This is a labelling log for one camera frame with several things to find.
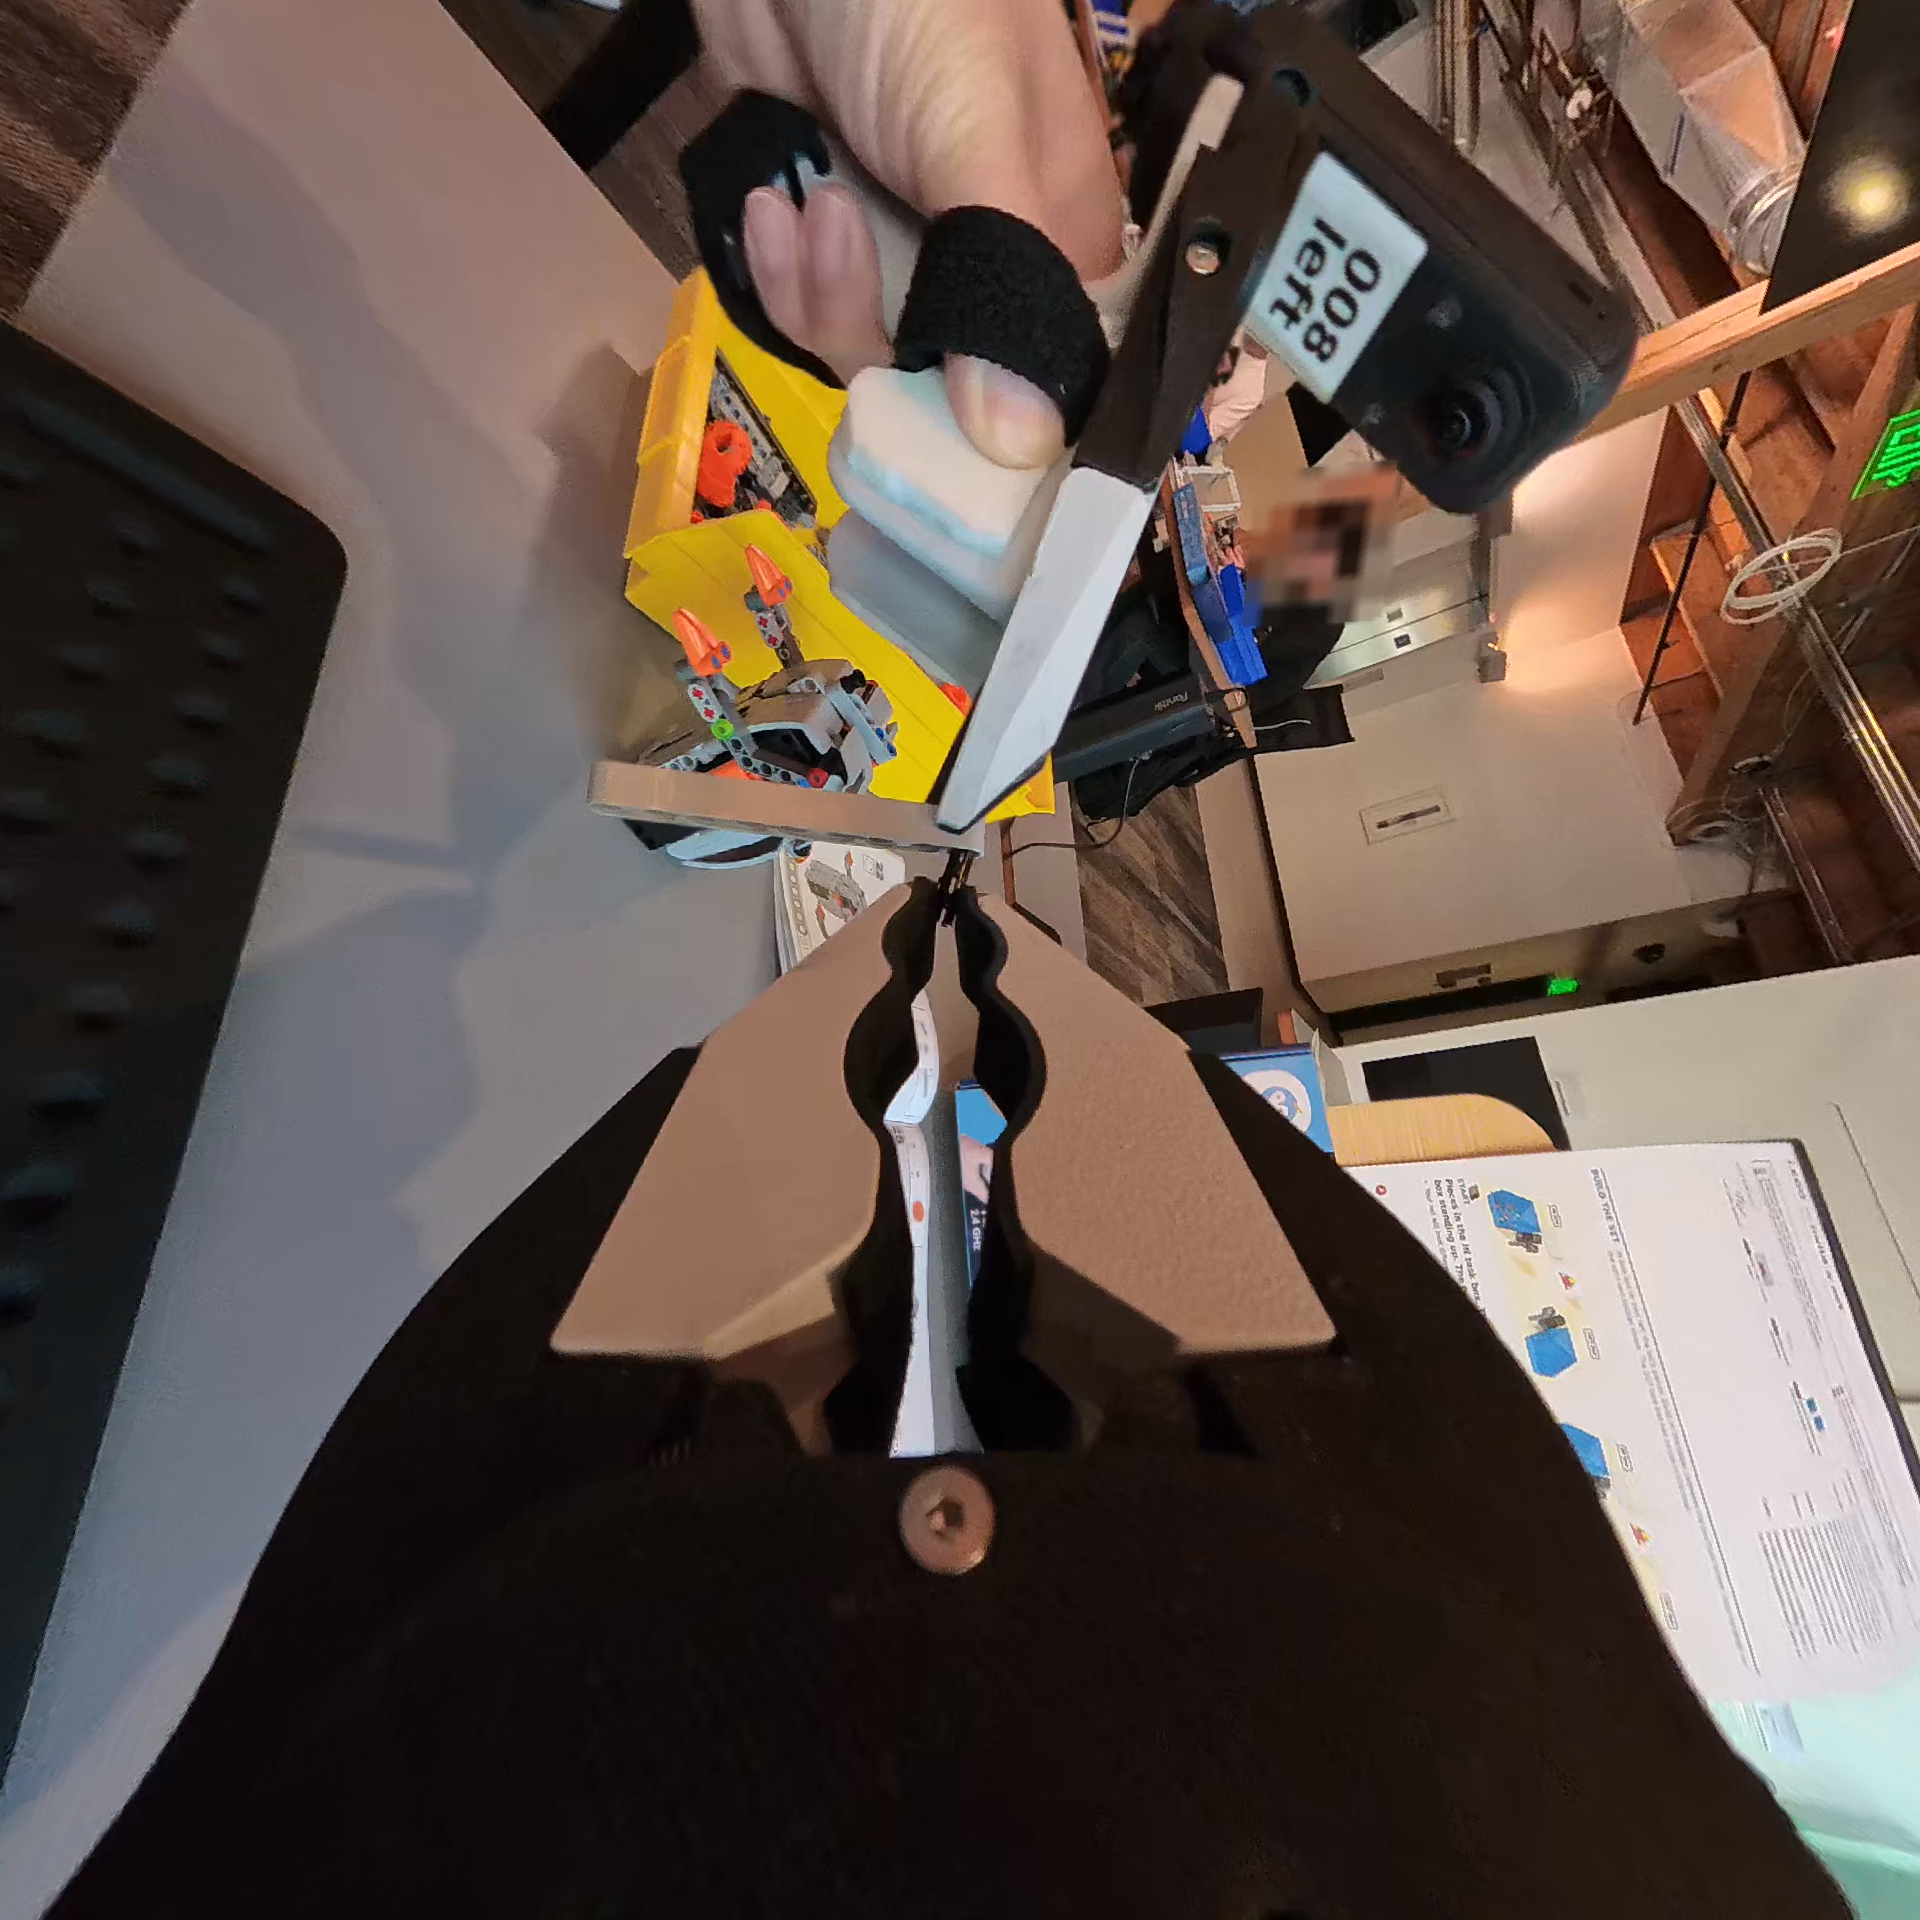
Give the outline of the blue toy set box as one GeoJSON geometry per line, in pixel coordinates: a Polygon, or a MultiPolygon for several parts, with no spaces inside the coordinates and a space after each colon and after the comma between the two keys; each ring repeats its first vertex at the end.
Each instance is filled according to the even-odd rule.
{"type": "Polygon", "coordinates": [[[1817,1123],[1380,1155],[1563,1433],[1728,1742],[1863,1916],[1916,1916],[1916,1430],[1817,1123]]]}

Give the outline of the long grey holed beam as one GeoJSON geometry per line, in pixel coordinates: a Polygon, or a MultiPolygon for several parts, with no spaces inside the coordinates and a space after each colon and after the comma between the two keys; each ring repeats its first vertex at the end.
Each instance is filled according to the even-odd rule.
{"type": "Polygon", "coordinates": [[[968,852],[980,857],[987,840],[983,824],[960,832],[939,827],[934,808],[926,802],[887,800],[843,789],[729,779],[719,773],[674,773],[625,760],[598,761],[586,798],[593,809],[635,824],[735,829],[798,842],[828,840],[931,854],[968,852]]]}

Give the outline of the blue storage bin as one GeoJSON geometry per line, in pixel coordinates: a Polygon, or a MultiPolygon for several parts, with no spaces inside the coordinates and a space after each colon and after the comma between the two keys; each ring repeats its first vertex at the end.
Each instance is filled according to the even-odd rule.
{"type": "Polygon", "coordinates": [[[1247,605],[1241,569],[1236,564],[1210,566],[1203,561],[1188,561],[1185,566],[1194,609],[1216,648],[1223,680],[1241,689],[1265,682],[1258,614],[1247,605]]]}

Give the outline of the dark computer monitor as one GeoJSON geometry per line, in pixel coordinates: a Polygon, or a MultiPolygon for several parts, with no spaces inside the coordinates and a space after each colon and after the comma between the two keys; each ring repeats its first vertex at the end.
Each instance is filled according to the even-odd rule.
{"type": "Polygon", "coordinates": [[[1183,675],[1076,709],[1051,749],[1090,826],[1138,816],[1160,794],[1188,789],[1225,769],[1278,753],[1354,744],[1339,689],[1207,689],[1183,675]]]}

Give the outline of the grey orange toy robot model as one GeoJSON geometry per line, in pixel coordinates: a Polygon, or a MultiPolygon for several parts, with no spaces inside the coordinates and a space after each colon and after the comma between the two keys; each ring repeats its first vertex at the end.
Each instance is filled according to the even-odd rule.
{"type": "Polygon", "coordinates": [[[744,604],[779,669],[751,689],[735,683],[729,643],[676,609],[676,683],[694,724],[647,745],[638,761],[676,776],[867,794],[898,754],[890,694],[851,660],[804,657],[786,611],[791,579],[760,545],[744,553],[753,577],[744,604]]]}

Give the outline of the yellow plastic bin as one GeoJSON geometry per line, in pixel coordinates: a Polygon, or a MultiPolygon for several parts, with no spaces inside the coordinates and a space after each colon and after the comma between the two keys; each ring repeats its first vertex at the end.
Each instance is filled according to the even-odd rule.
{"type": "Polygon", "coordinates": [[[732,680],[753,686],[777,669],[744,600],[753,586],[745,546],[760,545],[793,582],[786,611],[803,654],[851,660],[894,705],[898,757],[879,771],[879,794],[922,802],[966,716],[947,691],[952,675],[926,672],[832,589],[828,537],[848,505],[831,480],[828,450],[847,408],[841,392],[739,332],[704,270],[687,277],[640,427],[626,595],[667,633],[676,609],[690,609],[729,643],[732,680]],[[699,443],[719,417],[753,432],[760,508],[694,520],[699,443]]]}

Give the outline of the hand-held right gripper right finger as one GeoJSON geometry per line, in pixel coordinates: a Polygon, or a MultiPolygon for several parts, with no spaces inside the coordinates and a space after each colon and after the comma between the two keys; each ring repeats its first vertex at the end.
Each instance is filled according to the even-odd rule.
{"type": "Polygon", "coordinates": [[[972,888],[952,934],[1000,1115],[956,1372],[983,1449],[1067,1452],[1138,1386],[1331,1348],[1222,1113],[1240,1077],[972,888]]]}

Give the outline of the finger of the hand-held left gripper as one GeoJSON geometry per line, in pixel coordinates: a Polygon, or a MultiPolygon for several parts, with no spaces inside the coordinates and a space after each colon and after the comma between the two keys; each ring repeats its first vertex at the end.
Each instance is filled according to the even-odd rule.
{"type": "Polygon", "coordinates": [[[945,832],[978,826],[1051,754],[1158,496],[1152,480],[1067,472],[943,779],[945,832]]]}

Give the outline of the person's left hand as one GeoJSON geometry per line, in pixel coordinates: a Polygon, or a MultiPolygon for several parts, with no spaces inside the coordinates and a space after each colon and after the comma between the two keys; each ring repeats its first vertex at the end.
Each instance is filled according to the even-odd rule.
{"type": "MultiPolygon", "coordinates": [[[[1123,260],[1120,185],[1060,5],[697,2],[704,60],[732,89],[824,118],[924,217],[998,208],[1086,281],[1123,260]]],[[[760,187],[744,249],[770,322],[840,378],[887,365],[874,226],[847,187],[793,206],[760,187]]]]}

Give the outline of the black studded pad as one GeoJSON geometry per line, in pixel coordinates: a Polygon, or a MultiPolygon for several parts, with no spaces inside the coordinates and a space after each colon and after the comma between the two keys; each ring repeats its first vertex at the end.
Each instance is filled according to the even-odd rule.
{"type": "Polygon", "coordinates": [[[345,573],[314,512],[4,324],[7,1765],[345,573]]]}

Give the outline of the grey desk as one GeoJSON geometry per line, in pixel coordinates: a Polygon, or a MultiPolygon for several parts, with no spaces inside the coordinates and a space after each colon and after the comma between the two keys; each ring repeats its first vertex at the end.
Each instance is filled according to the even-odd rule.
{"type": "Polygon", "coordinates": [[[586,804],[673,280],[441,5],[195,5],[27,332],[348,589],[7,1776],[108,1822],[427,1282],[768,980],[768,882],[586,804]]]}

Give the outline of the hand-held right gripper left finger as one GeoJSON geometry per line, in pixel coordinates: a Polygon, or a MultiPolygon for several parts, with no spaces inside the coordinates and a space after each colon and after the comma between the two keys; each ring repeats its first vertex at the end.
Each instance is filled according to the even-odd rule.
{"type": "Polygon", "coordinates": [[[913,1348],[939,1088],[934,885],[900,882],[719,1026],[552,1334],[768,1386],[810,1452],[924,1438],[913,1348]]]}

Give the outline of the open instruction booklet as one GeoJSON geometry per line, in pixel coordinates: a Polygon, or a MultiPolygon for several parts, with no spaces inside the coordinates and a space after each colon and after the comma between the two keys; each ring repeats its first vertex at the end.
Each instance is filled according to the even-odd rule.
{"type": "MultiPolygon", "coordinates": [[[[832,934],[858,921],[880,896],[905,882],[900,852],[858,843],[782,842],[775,852],[775,948],[788,971],[824,948],[832,934]]],[[[904,1397],[896,1414],[894,1457],[943,1452],[939,1408],[934,1386],[934,1338],[928,1328],[928,1256],[936,1226],[934,1157],[926,1121],[943,1090],[939,1034],[928,994],[913,1008],[918,1065],[894,1092],[886,1125],[896,1153],[911,1241],[913,1317],[904,1397]]]]}

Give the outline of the green exit sign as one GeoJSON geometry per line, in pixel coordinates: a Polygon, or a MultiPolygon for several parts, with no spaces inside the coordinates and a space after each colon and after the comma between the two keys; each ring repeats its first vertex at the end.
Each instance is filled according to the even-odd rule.
{"type": "Polygon", "coordinates": [[[1866,456],[1849,501],[1905,489],[1919,476],[1919,389],[1892,410],[1866,456]]]}

